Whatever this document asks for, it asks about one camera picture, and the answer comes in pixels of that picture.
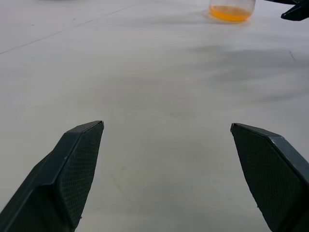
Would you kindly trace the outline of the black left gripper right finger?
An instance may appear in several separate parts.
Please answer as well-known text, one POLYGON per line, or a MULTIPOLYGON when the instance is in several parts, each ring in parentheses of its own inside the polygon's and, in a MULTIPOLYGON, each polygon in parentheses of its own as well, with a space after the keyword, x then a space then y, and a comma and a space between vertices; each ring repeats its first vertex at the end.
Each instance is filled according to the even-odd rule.
POLYGON ((233 123, 249 190, 273 232, 309 230, 309 163, 281 135, 233 123))

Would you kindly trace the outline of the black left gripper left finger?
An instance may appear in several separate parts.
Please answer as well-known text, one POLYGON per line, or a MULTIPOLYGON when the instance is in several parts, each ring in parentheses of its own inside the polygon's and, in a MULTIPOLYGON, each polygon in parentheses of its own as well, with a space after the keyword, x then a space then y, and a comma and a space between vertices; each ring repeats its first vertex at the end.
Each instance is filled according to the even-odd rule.
POLYGON ((90 192, 104 130, 93 121, 65 132, 0 213, 2 232, 73 232, 90 192))

